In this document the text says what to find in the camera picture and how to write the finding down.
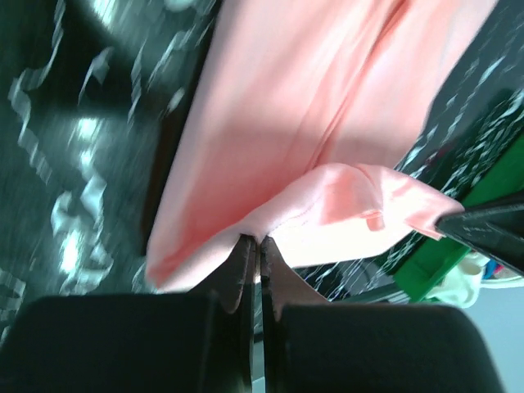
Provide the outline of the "salmon pink t-shirt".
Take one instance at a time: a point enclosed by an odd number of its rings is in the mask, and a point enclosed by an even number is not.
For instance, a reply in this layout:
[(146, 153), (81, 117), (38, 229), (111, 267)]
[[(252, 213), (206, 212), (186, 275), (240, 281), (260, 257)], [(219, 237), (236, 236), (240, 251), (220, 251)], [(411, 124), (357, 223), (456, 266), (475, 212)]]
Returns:
[(147, 246), (196, 286), (241, 235), (292, 268), (439, 238), (455, 199), (396, 166), (492, 1), (226, 1)]

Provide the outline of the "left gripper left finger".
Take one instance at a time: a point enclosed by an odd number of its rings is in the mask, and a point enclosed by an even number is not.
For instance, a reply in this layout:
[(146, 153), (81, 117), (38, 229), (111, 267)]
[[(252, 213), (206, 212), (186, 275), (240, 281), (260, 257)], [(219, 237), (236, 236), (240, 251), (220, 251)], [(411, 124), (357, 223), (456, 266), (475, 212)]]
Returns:
[(207, 328), (203, 392), (251, 392), (256, 240), (240, 236), (227, 259), (192, 289), (214, 303)]

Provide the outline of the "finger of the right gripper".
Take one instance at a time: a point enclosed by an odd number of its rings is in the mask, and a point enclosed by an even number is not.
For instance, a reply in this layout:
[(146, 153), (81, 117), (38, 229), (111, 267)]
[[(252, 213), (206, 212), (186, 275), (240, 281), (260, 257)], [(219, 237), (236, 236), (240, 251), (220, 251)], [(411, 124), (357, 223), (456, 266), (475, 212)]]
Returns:
[(505, 267), (523, 273), (523, 197), (503, 196), (441, 217), (437, 230)]

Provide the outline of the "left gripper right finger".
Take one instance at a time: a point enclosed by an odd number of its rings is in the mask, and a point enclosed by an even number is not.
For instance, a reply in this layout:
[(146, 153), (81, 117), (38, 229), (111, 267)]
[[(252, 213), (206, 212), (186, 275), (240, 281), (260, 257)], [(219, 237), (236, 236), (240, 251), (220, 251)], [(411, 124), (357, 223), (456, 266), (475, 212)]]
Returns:
[(264, 371), (267, 392), (280, 392), (283, 382), (285, 338), (282, 311), (287, 305), (326, 305), (328, 300), (315, 291), (284, 261), (271, 237), (260, 246), (260, 275), (264, 334)]

